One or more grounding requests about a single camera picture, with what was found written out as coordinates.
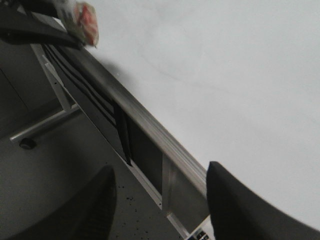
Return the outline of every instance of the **white table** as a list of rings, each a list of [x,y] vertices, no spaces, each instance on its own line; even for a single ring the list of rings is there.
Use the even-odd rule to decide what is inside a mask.
[[[88,2],[91,54],[204,168],[320,230],[320,1]]]

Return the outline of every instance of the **black panel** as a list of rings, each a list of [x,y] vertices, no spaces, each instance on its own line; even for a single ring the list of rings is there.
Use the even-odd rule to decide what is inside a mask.
[[[320,232],[264,201],[218,162],[210,163],[206,182],[216,240],[320,240]]]
[[[64,31],[8,7],[0,8],[0,38],[10,44],[58,44],[80,49],[81,43]]]
[[[162,152],[129,117],[127,120],[132,160],[161,194]]]
[[[116,129],[118,131],[118,135],[122,144],[122,149],[125,155],[126,163],[130,166],[131,164],[131,150],[129,143],[129,131],[127,124],[127,116],[125,112],[121,109],[121,107],[115,102],[114,103],[114,119],[116,122]]]
[[[116,129],[114,109],[110,99],[100,96],[86,79],[55,48],[44,46],[47,57],[55,67],[64,87],[79,104],[88,118],[98,128],[106,140],[125,159],[125,154]]]

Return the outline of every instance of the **red object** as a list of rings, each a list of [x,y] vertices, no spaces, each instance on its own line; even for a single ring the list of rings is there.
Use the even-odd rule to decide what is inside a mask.
[[[90,45],[97,45],[99,39],[98,22],[95,10],[87,3],[80,3],[82,8],[78,24],[82,27],[86,41]]]

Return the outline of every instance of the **plastic bag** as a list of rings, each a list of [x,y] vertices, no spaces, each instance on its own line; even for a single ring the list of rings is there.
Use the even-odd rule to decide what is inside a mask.
[[[98,22],[93,6],[76,0],[56,0],[53,3],[58,17],[71,35],[85,44],[98,44]]]

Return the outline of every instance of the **caster wheel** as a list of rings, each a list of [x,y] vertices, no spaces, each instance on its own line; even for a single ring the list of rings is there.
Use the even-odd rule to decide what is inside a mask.
[[[33,141],[33,140],[30,139],[30,138],[24,138],[24,139],[22,139],[21,142],[20,142],[20,144],[19,144],[19,146],[20,146],[21,148],[27,149],[27,150],[31,150],[31,149],[35,148],[36,145],[37,145],[36,142]]]

